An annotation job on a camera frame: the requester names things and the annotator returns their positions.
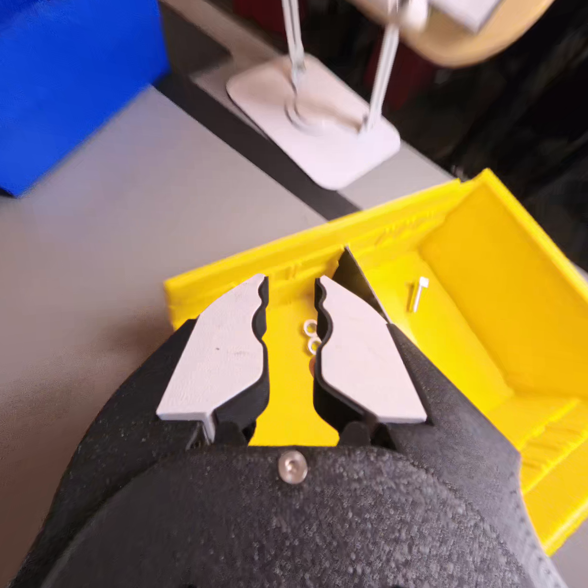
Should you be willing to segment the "beige panel stand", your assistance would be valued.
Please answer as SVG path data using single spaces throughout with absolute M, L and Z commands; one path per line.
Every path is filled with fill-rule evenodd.
M 369 110 L 360 123 L 344 120 L 323 107 L 305 105 L 305 51 L 298 1 L 283 1 L 283 17 L 290 58 L 292 97 L 286 99 L 290 123 L 305 132 L 348 127 L 361 135 L 382 119 L 386 90 L 401 37 L 409 48 L 435 65 L 462 68 L 498 54 L 519 40 L 553 5 L 553 1 L 502 1 L 478 33 L 471 33 L 435 9 L 429 1 L 348 1 L 372 22 L 383 27 Z

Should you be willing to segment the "white stand base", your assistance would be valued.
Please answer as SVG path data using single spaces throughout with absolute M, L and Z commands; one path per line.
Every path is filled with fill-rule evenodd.
M 384 117 L 363 129 L 368 103 L 323 63 L 305 56 L 298 90 L 287 56 L 230 78 L 230 99 L 316 184 L 339 190 L 363 177 L 401 147 Z

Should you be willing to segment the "yellow storage bin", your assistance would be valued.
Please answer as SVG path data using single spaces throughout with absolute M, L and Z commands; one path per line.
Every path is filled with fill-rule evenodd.
M 270 400 L 252 444 L 334 446 L 303 323 L 345 246 L 392 321 L 520 452 L 527 512 L 554 555 L 587 519 L 587 283 L 491 171 L 172 277 L 172 326 L 267 275 Z M 410 313 L 420 276 L 430 284 Z

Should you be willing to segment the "blue storage bin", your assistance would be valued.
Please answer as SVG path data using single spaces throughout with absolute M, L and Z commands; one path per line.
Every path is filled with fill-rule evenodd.
M 22 196 L 168 71 L 158 1 L 1 1 L 1 191 Z

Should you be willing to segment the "printed instruction sheet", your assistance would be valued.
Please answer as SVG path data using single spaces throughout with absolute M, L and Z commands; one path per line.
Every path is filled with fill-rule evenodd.
M 435 9 L 471 33 L 478 33 L 502 1 L 430 1 Z

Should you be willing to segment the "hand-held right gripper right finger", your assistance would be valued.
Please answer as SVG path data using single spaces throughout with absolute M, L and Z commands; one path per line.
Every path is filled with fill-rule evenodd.
M 334 279 L 315 280 L 320 344 L 313 375 L 315 412 L 338 443 L 373 443 L 388 426 L 425 424 L 428 415 L 392 325 Z

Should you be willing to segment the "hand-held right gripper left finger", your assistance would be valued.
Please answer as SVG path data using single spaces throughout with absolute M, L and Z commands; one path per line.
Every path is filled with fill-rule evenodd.
M 213 301 L 195 320 L 156 415 L 202 424 L 207 443 L 221 426 L 253 426 L 270 399 L 266 309 L 269 278 L 256 274 Z

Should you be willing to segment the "black bin divider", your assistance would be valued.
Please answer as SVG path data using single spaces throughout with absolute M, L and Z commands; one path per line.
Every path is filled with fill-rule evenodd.
M 332 279 L 370 305 L 388 324 L 392 324 L 392 320 L 349 246 L 344 247 Z

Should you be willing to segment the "silver hex bolt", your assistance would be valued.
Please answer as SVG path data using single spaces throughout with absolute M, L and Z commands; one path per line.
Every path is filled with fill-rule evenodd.
M 429 284 L 430 280 L 426 276 L 420 276 L 418 280 L 412 284 L 408 302 L 408 311 L 410 313 L 416 313 L 418 311 L 423 292 L 428 289 Z

